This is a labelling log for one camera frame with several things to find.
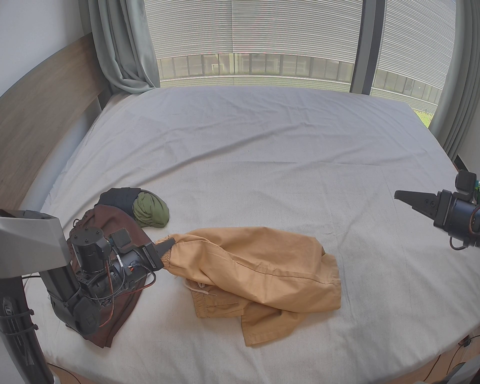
mattress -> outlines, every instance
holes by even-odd
[[[49,361],[98,383],[382,383],[425,364],[480,322],[480,257],[397,189],[454,190],[456,171],[407,104],[283,87],[186,87],[117,96],[42,211],[65,235],[111,187],[170,208],[151,239],[202,227],[268,226],[315,236],[338,262],[338,311],[249,348],[240,319],[199,319],[167,271],[143,291],[112,348],[58,320],[26,286]]]

wooden headboard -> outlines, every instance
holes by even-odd
[[[0,208],[18,209],[49,153],[107,85],[88,34],[0,97]]]

drawstring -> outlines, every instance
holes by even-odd
[[[204,284],[204,283],[197,283],[197,284],[198,284],[198,287],[200,287],[200,288],[205,288],[205,284]],[[216,296],[215,293],[210,293],[210,292],[204,291],[204,290],[202,290],[202,289],[195,289],[195,288],[190,287],[190,286],[187,284],[187,280],[184,280],[184,281],[183,281],[183,285],[186,286],[190,291],[194,291],[194,292],[198,292],[198,293],[203,293],[204,295]]]

gray curtain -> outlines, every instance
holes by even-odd
[[[88,0],[98,62],[113,87],[130,93],[160,87],[144,0]]]
[[[480,2],[456,2],[452,61],[430,131],[454,160],[480,100]]]

rolled green garment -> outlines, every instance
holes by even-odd
[[[135,221],[141,227],[163,228],[170,219],[165,202],[149,191],[141,191],[133,202]]]

